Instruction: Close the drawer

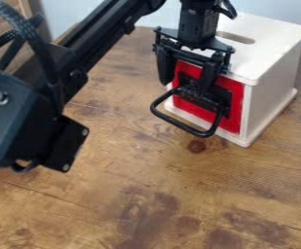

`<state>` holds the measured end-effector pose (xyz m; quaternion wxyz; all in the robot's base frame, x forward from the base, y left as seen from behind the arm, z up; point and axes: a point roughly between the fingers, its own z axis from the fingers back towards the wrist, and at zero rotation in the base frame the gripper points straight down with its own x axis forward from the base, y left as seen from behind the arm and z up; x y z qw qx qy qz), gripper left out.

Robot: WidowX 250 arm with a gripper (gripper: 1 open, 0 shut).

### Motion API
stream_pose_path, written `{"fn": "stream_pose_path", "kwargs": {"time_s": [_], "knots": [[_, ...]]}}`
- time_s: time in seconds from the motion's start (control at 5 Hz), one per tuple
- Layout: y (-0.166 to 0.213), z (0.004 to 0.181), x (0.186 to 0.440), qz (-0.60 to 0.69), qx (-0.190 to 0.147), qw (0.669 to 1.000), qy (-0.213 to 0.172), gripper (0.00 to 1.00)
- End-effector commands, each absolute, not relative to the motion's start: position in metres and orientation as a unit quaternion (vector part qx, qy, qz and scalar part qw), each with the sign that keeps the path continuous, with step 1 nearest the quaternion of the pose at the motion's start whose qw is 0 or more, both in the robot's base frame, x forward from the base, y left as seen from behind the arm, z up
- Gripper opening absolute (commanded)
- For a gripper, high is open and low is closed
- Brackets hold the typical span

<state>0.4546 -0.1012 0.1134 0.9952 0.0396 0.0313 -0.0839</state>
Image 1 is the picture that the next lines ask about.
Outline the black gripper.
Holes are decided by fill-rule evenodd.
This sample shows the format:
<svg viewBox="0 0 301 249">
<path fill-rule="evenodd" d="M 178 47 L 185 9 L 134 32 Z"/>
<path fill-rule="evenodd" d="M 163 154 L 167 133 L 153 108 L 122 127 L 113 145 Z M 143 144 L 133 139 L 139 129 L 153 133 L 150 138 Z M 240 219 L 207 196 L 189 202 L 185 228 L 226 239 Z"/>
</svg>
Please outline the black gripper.
<svg viewBox="0 0 301 249">
<path fill-rule="evenodd" d="M 228 70 L 230 55 L 234 48 L 217 39 L 220 17 L 225 15 L 236 19 L 233 6 L 182 6 L 178 28 L 155 29 L 154 52 L 157 56 L 158 77 L 166 86 L 175 76 L 175 61 L 186 59 L 191 62 L 207 61 L 199 77 L 191 81 L 198 95 L 205 95 L 213 87 L 222 70 Z M 213 51 L 210 58 L 202 58 L 182 48 Z"/>
</svg>

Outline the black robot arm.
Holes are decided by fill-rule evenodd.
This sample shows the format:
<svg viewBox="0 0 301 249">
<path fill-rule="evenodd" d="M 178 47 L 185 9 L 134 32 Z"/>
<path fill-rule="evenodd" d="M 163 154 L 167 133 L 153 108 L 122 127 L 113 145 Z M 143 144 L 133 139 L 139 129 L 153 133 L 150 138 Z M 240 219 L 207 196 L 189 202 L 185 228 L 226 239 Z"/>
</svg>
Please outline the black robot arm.
<svg viewBox="0 0 301 249">
<path fill-rule="evenodd" d="M 42 16 L 24 18 L 0 0 L 0 18 L 12 26 L 0 35 L 0 167 L 28 172 L 39 165 L 70 170 L 89 134 L 65 116 L 69 101 L 87 82 L 87 72 L 138 20 L 167 0 L 105 0 L 66 38 L 46 42 L 36 28 Z M 226 116 L 230 103 L 216 81 L 229 69 L 233 47 L 217 38 L 221 16 L 237 17 L 229 0 L 179 0 L 178 28 L 157 28 L 153 51 L 159 80 L 179 80 L 167 96 Z"/>
</svg>

